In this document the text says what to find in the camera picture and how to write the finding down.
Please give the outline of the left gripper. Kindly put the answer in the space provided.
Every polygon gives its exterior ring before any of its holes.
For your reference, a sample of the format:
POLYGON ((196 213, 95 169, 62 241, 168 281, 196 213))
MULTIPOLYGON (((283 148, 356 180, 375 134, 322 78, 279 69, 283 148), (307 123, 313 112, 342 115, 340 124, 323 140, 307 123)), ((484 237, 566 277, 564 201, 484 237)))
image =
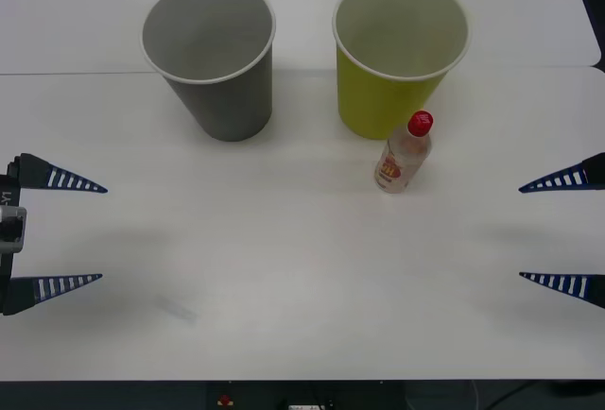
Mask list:
POLYGON ((35 155, 16 157, 16 178, 1 176, 1 308, 13 316, 100 280, 102 274, 10 278, 13 255, 22 250, 21 188, 107 193, 104 186, 35 155))

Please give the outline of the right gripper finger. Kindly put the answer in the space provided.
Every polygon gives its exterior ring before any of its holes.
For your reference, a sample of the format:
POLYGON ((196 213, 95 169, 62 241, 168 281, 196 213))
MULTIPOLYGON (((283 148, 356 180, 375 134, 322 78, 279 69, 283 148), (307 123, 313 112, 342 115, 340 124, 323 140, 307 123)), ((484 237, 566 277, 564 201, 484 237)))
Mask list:
POLYGON ((605 276, 603 274, 542 274, 519 272, 518 275, 544 288, 605 308, 605 276))
POLYGON ((520 193, 552 191, 603 191, 604 156, 601 152, 582 162, 545 175, 521 186, 520 193))

